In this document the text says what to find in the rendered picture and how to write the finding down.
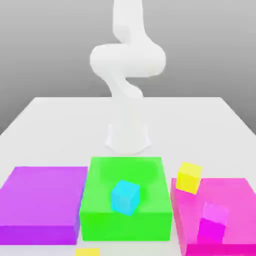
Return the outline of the large purple box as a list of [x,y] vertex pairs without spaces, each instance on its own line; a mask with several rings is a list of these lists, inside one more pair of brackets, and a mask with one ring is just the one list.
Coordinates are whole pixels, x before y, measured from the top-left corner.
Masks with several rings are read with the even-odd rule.
[[76,245],[86,166],[18,166],[0,188],[0,245]]

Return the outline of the large green box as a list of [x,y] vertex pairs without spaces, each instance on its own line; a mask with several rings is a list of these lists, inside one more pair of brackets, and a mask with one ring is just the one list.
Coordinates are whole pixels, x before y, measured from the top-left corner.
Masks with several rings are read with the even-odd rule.
[[[111,208],[120,180],[140,186],[140,203],[131,216]],[[84,241],[168,241],[172,204],[161,157],[91,158],[80,207]]]

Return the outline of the large pink box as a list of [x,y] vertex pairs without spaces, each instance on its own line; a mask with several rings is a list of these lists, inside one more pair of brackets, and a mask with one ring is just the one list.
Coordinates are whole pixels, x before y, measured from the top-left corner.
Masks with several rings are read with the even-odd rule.
[[[196,194],[176,188],[170,198],[182,256],[256,256],[256,193],[245,178],[203,178]],[[206,203],[228,209],[221,243],[198,242]]]

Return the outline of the small magenta cube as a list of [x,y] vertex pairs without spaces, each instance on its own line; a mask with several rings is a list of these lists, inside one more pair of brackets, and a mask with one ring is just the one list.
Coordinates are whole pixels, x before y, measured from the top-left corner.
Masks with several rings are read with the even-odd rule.
[[221,205],[206,202],[199,220],[197,242],[222,244],[227,228],[229,210]]

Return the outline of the small yellow cube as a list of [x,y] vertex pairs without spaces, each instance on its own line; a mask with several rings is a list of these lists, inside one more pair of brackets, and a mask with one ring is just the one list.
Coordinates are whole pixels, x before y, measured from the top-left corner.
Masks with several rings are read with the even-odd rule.
[[75,256],[100,256],[100,248],[77,248]]
[[176,188],[178,190],[196,195],[201,183],[203,167],[183,162],[178,170]]

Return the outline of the small cyan cube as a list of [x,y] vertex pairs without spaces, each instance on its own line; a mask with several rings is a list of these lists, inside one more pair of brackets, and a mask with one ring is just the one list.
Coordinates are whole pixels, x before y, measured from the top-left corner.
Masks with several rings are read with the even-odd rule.
[[110,206],[115,212],[132,216],[140,204],[140,198],[140,185],[120,180],[111,191]]

